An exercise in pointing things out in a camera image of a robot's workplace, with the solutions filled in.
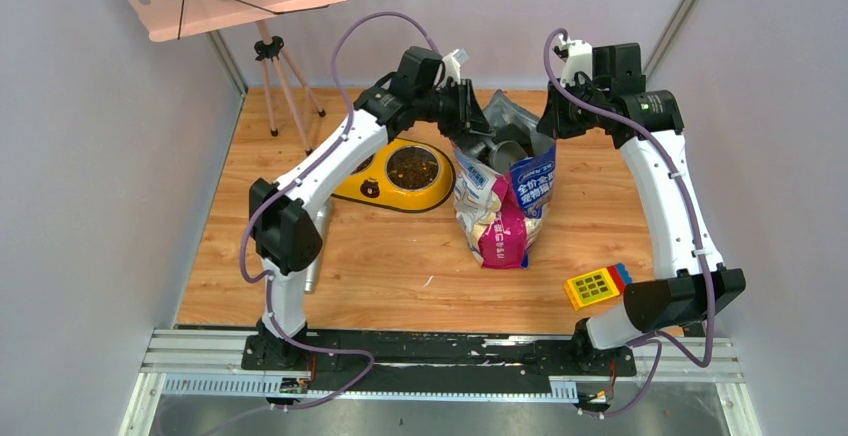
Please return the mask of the yellow double pet bowl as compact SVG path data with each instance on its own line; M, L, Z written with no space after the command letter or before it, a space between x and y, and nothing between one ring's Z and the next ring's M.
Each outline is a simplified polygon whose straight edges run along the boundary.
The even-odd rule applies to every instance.
M403 213L423 213L449 199L455 178L454 165L443 151L397 138L363 160L333 196Z

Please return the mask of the cat food bag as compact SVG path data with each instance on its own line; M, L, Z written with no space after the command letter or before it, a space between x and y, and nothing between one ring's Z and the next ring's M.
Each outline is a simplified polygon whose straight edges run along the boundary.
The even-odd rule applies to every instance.
M498 90L483 109L494 142L516 141L529 157L506 173L496 173L455 144L457 176L453 207L469 250L487 269L517 269L529 264L553 199L556 142L536 132L540 118Z

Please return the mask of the silver metal scoop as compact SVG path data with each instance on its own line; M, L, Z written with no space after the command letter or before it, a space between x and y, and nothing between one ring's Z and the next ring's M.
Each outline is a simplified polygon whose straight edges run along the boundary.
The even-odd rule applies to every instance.
M470 154L496 173L506 173L518 162L529 157L525 149L516 141L494 142L484 139L474 146Z

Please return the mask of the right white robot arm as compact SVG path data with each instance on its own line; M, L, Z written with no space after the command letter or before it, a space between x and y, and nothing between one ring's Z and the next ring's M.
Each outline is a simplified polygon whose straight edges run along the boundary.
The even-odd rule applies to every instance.
M577 325L573 364L596 373L612 349L671 326L704 323L712 339L717 314L745 290L746 280L725 264L704 221L676 97L648 89L636 43L592 47L556 34L545 48L544 64L557 56L564 67L549 78L538 132L570 139L600 128L611 137L636 184L653 250L653 280L626 285L622 303Z

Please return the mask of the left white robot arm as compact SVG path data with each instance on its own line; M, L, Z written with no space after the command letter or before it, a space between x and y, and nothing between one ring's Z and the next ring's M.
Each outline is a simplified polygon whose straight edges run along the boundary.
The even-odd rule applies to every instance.
M263 270L244 278L264 283L265 309L257 335L248 340L247 361L293 369L317 351L304 341L307 270L323 247L316 217L363 161L418 121L436 124L455 142L491 135L472 82L460 76L467 59L463 49L442 56L410 47L397 70L363 91L339 127L304 161L273 182L253 183L243 240L254 242Z

